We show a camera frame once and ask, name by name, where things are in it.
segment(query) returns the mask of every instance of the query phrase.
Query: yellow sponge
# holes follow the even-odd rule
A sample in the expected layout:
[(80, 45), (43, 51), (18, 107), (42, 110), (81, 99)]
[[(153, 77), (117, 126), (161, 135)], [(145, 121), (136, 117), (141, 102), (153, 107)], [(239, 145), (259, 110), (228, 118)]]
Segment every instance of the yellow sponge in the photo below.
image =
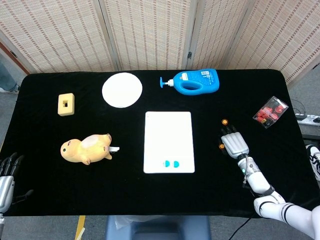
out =
[(60, 116), (75, 114), (75, 95), (73, 95), (72, 93), (59, 95), (58, 114)]

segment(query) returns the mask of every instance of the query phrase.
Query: power strip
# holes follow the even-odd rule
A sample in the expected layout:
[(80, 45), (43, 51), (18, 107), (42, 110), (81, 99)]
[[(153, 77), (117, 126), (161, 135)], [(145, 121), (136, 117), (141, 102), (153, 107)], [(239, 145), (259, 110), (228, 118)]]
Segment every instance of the power strip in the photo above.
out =
[(304, 114), (296, 113), (295, 117), (296, 117), (298, 124), (320, 126), (320, 116), (304, 115)]

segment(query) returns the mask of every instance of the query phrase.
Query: shoe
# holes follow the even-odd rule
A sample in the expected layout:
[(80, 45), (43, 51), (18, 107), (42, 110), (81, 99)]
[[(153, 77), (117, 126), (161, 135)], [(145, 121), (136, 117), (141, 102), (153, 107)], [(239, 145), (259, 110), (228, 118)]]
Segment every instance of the shoe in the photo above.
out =
[(9, 93), (9, 94), (18, 94), (20, 91), (20, 86), (16, 84), (12, 89), (9, 91), (4, 90), (2, 87), (0, 87), (0, 93)]
[(306, 145), (310, 163), (317, 181), (320, 181), (320, 150), (315, 145)]

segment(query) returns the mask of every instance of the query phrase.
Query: blue button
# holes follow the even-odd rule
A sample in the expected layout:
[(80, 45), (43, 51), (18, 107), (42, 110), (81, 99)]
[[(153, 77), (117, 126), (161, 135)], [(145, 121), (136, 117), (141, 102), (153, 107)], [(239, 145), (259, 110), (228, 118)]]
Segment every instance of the blue button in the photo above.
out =
[(178, 161), (174, 161), (174, 162), (173, 162), (173, 166), (174, 166), (175, 168), (179, 167), (179, 165), (180, 165), (180, 164), (179, 164)]

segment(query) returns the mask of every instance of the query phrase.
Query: yellow tape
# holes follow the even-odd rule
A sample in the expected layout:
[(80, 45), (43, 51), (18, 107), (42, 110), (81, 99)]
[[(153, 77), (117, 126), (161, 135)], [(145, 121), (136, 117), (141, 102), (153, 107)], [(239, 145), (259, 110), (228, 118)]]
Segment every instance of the yellow tape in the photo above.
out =
[(78, 236), (80, 235), (81, 230), (84, 228), (85, 219), (86, 219), (86, 216), (85, 216), (85, 215), (80, 215), (80, 216), (79, 216), (78, 226), (76, 227), (74, 240), (77, 240), (77, 239), (78, 239)]

